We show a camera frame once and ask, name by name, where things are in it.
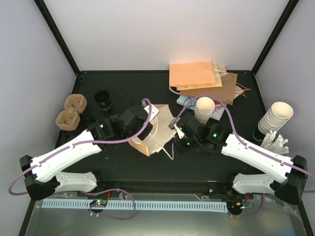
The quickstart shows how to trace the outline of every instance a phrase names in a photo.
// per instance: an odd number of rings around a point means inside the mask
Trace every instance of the black cup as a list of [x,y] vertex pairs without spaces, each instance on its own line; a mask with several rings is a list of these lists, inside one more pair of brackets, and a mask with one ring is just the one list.
[[257,145],[261,145],[261,143],[264,140],[265,136],[266,136],[265,134],[262,134],[259,131],[258,127],[255,129],[255,131],[252,134],[252,137],[255,139],[254,143],[257,144]]
[[109,96],[109,92],[105,90],[98,91],[94,95],[94,101],[105,112],[112,110],[112,101]]

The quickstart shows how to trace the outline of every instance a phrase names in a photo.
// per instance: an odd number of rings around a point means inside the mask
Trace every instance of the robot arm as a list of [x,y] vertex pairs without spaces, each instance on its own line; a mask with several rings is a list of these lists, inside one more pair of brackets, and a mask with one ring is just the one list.
[[[242,145],[234,134],[226,132],[219,125],[204,125],[191,115],[183,116],[177,127],[185,134],[183,138],[175,137],[175,145],[180,152],[195,148],[200,152],[211,154],[213,151],[239,159],[265,174],[234,176],[233,189],[238,193],[268,193],[279,199],[297,205],[301,201],[307,176],[291,167],[262,156],[258,152]],[[276,159],[307,170],[306,159],[301,156],[290,158],[265,150],[249,141],[242,140],[251,147]]]
[[[150,120],[158,115],[158,109],[152,105],[153,112]],[[65,173],[65,168],[82,160],[83,158],[105,149],[105,144],[93,144],[87,142],[79,146],[75,143],[83,141],[119,140],[137,133],[143,126],[149,109],[134,106],[127,109],[121,116],[115,115],[110,118],[102,118],[90,125],[73,140],[59,148],[38,157],[24,156],[20,159],[22,171],[37,165],[31,172],[25,175],[26,189],[33,200],[41,200],[49,197],[55,192],[62,191],[85,191],[95,190],[97,186],[102,187],[101,176],[97,172],[85,174]],[[149,123],[138,138],[145,139],[152,130]],[[53,158],[40,164],[46,157],[60,151]]]

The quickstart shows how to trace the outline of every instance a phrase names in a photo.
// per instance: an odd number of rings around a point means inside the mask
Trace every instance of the white cable track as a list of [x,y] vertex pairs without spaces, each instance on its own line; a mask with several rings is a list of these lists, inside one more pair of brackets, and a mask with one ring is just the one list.
[[[42,208],[89,209],[90,202],[85,199],[44,199]],[[221,202],[182,202],[182,201],[135,201],[136,210],[165,211],[214,211],[227,213],[226,203]],[[92,209],[133,210],[132,201],[109,200],[106,207]]]

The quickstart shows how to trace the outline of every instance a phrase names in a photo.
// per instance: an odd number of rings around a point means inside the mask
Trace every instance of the white paper cup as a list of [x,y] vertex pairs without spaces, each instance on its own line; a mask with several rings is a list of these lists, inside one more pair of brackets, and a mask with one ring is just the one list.
[[287,120],[280,120],[280,119],[277,119],[276,117],[274,117],[272,114],[271,114],[271,111],[269,110],[265,116],[270,122],[273,122],[274,124],[284,124],[286,123],[289,119]]
[[201,97],[197,100],[195,106],[195,118],[201,123],[207,123],[211,117],[213,110],[215,109],[215,103],[208,97]]
[[265,123],[267,126],[269,126],[269,127],[271,127],[271,128],[281,128],[281,127],[284,125],[284,123],[283,123],[283,124],[275,124],[275,123],[273,123],[273,122],[270,122],[270,121],[267,119],[267,117],[263,117],[262,120],[264,121],[264,123]]
[[270,116],[264,116],[264,118],[266,119],[266,122],[277,124],[277,125],[284,125],[287,122],[287,120],[281,120],[281,121],[274,120]]
[[271,111],[271,108],[268,110],[268,112],[266,113],[268,117],[270,117],[271,119],[273,120],[276,120],[276,121],[288,121],[290,118],[279,118],[277,115],[275,115],[272,111]]
[[289,120],[293,116],[292,107],[285,102],[275,102],[270,108],[271,114],[280,120]]
[[267,134],[267,133],[269,133],[269,131],[267,131],[265,128],[261,127],[260,123],[258,123],[258,130],[259,130],[262,134]]
[[267,129],[271,129],[273,131],[275,131],[276,129],[280,129],[282,127],[282,125],[273,125],[273,124],[269,124],[267,123],[264,118],[261,120],[262,125],[267,128]]

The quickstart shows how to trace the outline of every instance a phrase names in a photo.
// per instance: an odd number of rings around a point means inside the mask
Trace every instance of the black metal frame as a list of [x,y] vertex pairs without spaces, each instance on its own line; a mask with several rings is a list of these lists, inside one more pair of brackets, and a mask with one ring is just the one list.
[[285,26],[286,22],[288,21],[291,13],[295,9],[299,0],[289,0],[285,9],[283,10],[276,26],[274,27],[271,35],[269,36],[264,48],[262,49],[254,67],[252,68],[253,75],[256,75],[258,70],[260,69],[261,65],[265,61],[268,53],[270,52],[272,46],[274,45],[275,41],[277,40],[279,34],[281,33],[283,27]]
[[[128,193],[206,195],[210,199],[220,199],[223,202],[239,202],[244,199],[244,194],[233,194],[233,198],[229,198],[225,191],[225,187],[228,185],[227,182],[108,180],[104,183],[107,188],[121,188]],[[79,192],[78,196],[93,199],[93,196],[82,192]],[[106,198],[107,193],[98,196]]]
[[[45,19],[48,27],[50,28],[51,32],[53,33],[57,43],[59,44],[61,50],[63,51],[66,59],[68,60],[73,72],[75,73],[75,75],[77,76],[76,77],[76,81],[75,81],[75,84],[74,84],[74,87],[73,87],[73,90],[72,90],[72,93],[75,93],[80,84],[81,84],[81,78],[82,76],[80,75],[81,73],[88,73],[88,72],[82,72],[80,71],[79,67],[77,66],[70,50],[68,49],[68,46],[66,45],[53,17],[51,16],[44,0],[34,0],[34,2],[36,3],[39,11],[41,12],[43,18]],[[282,15],[280,16],[277,24],[275,25],[272,33],[270,34],[263,50],[261,51],[255,65],[253,66],[252,70],[251,71],[246,71],[246,72],[249,72],[252,74],[252,77],[255,81],[255,85],[258,87],[258,84],[256,82],[256,79],[255,79],[255,75],[257,74],[257,72],[259,71],[260,67],[262,66],[264,60],[266,59],[268,53],[270,52],[272,46],[274,45],[275,41],[277,40],[278,36],[280,35],[283,27],[285,26],[286,22],[288,21],[291,13],[293,12],[293,10],[295,9],[297,3],[299,2],[299,0],[289,0],[285,9],[283,10],[283,13]],[[261,94],[259,94],[259,99],[260,99],[260,102],[261,102],[261,105],[262,107],[264,108],[264,104],[263,104],[263,100],[262,100],[262,97],[261,97]],[[58,135],[58,138],[57,138],[57,142],[56,142],[56,147],[58,144],[60,144],[60,140],[61,140],[61,136],[63,135],[63,132],[61,131]],[[25,218],[24,218],[24,221],[22,223],[22,226],[21,226],[21,230],[20,230],[20,233],[19,235],[20,236],[23,236],[25,235],[26,233],[26,230],[27,230],[27,226],[28,226],[28,223],[30,221],[30,218],[31,218],[31,215],[32,215],[32,210],[34,208],[34,204],[35,204],[35,201],[30,201],[30,204],[29,204],[29,207],[28,207],[28,210],[26,212],[26,215],[25,215]],[[313,231],[312,231],[312,228],[311,228],[311,225],[310,225],[310,222],[309,222],[309,219],[307,217],[307,214],[305,212],[305,208],[304,208],[304,205],[303,205],[303,202],[301,202],[301,204],[298,206],[299,208],[299,212],[300,212],[300,215],[301,215],[301,218],[302,218],[302,221],[303,221],[303,225],[304,225],[304,228],[306,230],[306,233],[308,236],[314,236],[313,234]]]

